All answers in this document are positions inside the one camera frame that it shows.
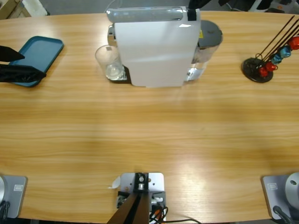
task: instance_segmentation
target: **blue tray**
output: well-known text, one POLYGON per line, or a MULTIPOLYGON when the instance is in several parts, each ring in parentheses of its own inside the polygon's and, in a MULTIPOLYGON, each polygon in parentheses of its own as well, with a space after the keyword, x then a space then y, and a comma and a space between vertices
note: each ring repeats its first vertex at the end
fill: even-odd
MULTIPOLYGON (((13 61, 10 65, 28 65, 47 72, 61 52, 64 44, 61 40, 34 36, 31 37, 21 48, 19 53, 25 56, 24 59, 13 61)), ((31 83, 14 83, 21 86, 33 87, 40 83, 40 80, 31 83)))

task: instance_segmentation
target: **clear glass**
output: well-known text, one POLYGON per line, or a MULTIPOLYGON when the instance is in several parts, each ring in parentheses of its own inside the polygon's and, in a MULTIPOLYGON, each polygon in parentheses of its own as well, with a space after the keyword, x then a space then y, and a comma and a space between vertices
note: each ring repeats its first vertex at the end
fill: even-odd
POLYGON ((125 69, 121 63, 117 47, 110 45, 101 46, 95 52, 95 58, 108 79, 124 79, 125 69))

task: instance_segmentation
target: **white coffee machine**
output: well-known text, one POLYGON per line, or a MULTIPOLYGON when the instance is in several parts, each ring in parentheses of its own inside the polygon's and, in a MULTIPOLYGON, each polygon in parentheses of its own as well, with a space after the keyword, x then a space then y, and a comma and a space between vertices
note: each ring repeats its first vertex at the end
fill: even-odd
POLYGON ((199 9, 186 7, 107 10, 108 43, 117 46, 132 85, 181 86, 200 34, 199 9))

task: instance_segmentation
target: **blue coffee capsule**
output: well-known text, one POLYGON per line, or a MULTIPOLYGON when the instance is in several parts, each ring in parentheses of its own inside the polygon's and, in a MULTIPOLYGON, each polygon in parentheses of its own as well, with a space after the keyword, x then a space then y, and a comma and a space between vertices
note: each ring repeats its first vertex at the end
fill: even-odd
POLYGON ((281 63, 281 61, 282 61, 282 58, 279 54, 275 54, 271 59, 271 62, 273 64, 279 64, 279 63, 281 63))
POLYGON ((291 56, 291 47, 289 45, 283 46, 280 50, 279 50, 279 54, 282 58, 286 58, 291 56))

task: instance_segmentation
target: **yellow label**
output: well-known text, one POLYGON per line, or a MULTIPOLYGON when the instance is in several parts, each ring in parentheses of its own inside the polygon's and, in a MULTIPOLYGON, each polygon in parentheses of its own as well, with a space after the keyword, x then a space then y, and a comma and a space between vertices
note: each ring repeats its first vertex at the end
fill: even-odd
POLYGON ((202 30, 199 33, 199 38, 204 38, 204 34, 202 33, 202 30))

